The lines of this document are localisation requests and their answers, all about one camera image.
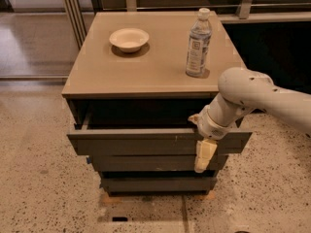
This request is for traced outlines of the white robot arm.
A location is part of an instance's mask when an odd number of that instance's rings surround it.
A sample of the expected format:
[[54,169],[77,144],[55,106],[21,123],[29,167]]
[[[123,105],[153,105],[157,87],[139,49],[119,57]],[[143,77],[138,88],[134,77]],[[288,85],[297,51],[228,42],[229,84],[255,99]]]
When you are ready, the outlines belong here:
[[218,90],[210,104],[189,117],[203,137],[196,143],[195,172],[206,170],[217,142],[229,132],[232,123],[255,109],[311,137],[310,94],[279,87],[268,75],[239,67],[229,68],[220,75]]

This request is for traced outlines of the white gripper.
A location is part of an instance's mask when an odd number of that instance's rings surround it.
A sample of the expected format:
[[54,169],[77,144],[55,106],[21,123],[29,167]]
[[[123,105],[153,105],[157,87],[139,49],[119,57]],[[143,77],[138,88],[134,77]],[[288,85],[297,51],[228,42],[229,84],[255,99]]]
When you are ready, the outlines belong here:
[[210,105],[205,106],[199,114],[190,116],[188,121],[196,124],[198,133],[207,138],[196,143],[194,160],[194,171],[203,173],[217,149],[218,144],[215,140],[220,140],[227,134],[232,121],[225,109]]

